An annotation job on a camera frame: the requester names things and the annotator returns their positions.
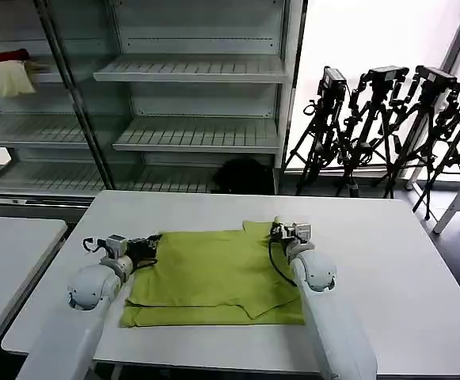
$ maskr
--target shelving unit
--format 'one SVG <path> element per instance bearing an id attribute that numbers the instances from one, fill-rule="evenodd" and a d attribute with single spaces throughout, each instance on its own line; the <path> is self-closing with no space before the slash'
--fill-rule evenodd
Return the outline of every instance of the shelving unit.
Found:
<path id="1" fill-rule="evenodd" d="M 222 117 L 136 117 L 113 144 L 116 150 L 277 152 L 274 120 Z"/>
<path id="2" fill-rule="evenodd" d="M 94 73 L 99 82 L 248 82 L 287 80 L 278 55 L 123 55 Z"/>
<path id="3" fill-rule="evenodd" d="M 1 195 L 90 198 L 98 174 L 122 190 L 203 193 L 231 159 L 280 167 L 301 0 L 42 4 L 0 2 L 0 51 L 27 48 L 43 67 L 36 94 L 0 98 Z"/>
<path id="4" fill-rule="evenodd" d="M 133 118 L 112 146 L 146 163 L 122 189 L 209 192 L 248 155 L 280 167 L 302 1 L 108 4 L 120 51 L 93 77 L 128 85 Z"/>
<path id="5" fill-rule="evenodd" d="M 136 180 L 123 182 L 123 190 L 137 192 L 198 192 L 215 189 L 212 176 L 216 169 L 200 167 L 149 165 Z"/>
<path id="6" fill-rule="evenodd" d="M 108 128 L 101 140 L 109 144 L 114 137 Z M 75 115 L 25 114 L 0 115 L 0 146 L 9 148 L 88 149 Z"/>
<path id="7" fill-rule="evenodd" d="M 63 83 L 53 57 L 34 56 L 32 62 L 34 69 L 29 70 L 32 83 Z M 101 62 L 96 57 L 75 57 L 72 71 L 78 78 L 90 78 L 100 65 Z"/>
<path id="8" fill-rule="evenodd" d="M 86 9 L 78 13 L 87 14 Z M 85 19 L 90 25 L 91 18 Z M 74 36 L 64 41 L 78 49 L 69 62 L 79 81 L 92 80 L 94 71 L 103 66 L 95 51 L 99 42 L 94 30 L 92 39 Z M 34 2 L 0 2 L 0 52 L 28 50 L 31 60 L 26 69 L 36 90 L 0 97 L 0 147 L 7 148 L 11 157 L 0 169 L 0 200 L 4 203 L 55 197 L 69 206 L 69 200 L 90 199 L 105 188 L 48 41 Z M 119 133 L 108 126 L 111 118 L 94 119 L 100 124 L 98 138 L 111 147 Z"/>
<path id="9" fill-rule="evenodd" d="M 105 190 L 91 162 L 17 162 L 0 172 L 0 195 L 95 196 Z"/>

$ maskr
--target white table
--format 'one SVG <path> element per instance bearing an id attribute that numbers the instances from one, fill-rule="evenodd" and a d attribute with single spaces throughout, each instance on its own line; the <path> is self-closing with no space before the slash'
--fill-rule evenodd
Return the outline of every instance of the white table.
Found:
<path id="1" fill-rule="evenodd" d="M 460 288 L 409 206 L 387 199 L 102 192 L 55 258 L 2 342 L 28 352 L 67 279 L 97 263 L 82 239 L 162 230 L 239 229 L 276 215 L 313 225 L 337 263 L 338 287 L 360 315 L 379 374 L 460 375 Z M 95 360 L 251 371 L 316 372 L 303 326 L 122 329 L 131 283 L 113 303 Z"/>
<path id="2" fill-rule="evenodd" d="M 60 220 L 0 218 L 0 336 L 51 262 Z"/>

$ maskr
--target black bag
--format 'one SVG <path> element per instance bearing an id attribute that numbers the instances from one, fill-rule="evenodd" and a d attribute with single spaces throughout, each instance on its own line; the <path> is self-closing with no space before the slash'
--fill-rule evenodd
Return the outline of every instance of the black bag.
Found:
<path id="1" fill-rule="evenodd" d="M 236 158 L 225 162 L 214 175 L 222 194 L 275 194 L 272 170 L 253 158 Z"/>

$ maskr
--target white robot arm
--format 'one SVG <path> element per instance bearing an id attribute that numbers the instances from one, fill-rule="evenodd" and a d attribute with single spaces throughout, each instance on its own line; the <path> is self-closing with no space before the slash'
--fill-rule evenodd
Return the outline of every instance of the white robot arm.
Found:
<path id="1" fill-rule="evenodd" d="M 99 264 L 81 268 L 68 284 L 68 298 L 53 309 L 40 337 L 17 376 L 18 380 L 82 380 L 103 333 L 106 313 L 122 285 L 136 269 L 155 264 L 159 235 L 129 241 L 112 235 L 98 240 L 105 248 Z"/>
<path id="2" fill-rule="evenodd" d="M 285 245 L 324 380 L 375 380 L 377 359 L 355 312 L 337 289 L 336 266 L 310 242 L 310 225 L 276 225 Z"/>

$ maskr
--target black cable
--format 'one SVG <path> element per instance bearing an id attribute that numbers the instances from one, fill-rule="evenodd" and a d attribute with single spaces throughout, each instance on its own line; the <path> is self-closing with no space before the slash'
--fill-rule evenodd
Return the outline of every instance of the black cable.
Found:
<path id="1" fill-rule="evenodd" d="M 280 271 L 279 268 L 277 268 L 276 263 L 274 263 L 274 259 L 272 258 L 272 239 L 268 240 L 268 258 L 270 259 L 270 262 L 272 263 L 272 267 L 276 270 L 277 273 L 280 274 L 280 276 L 285 279 L 291 286 L 296 287 L 296 283 L 292 279 L 288 279 L 284 273 Z"/>

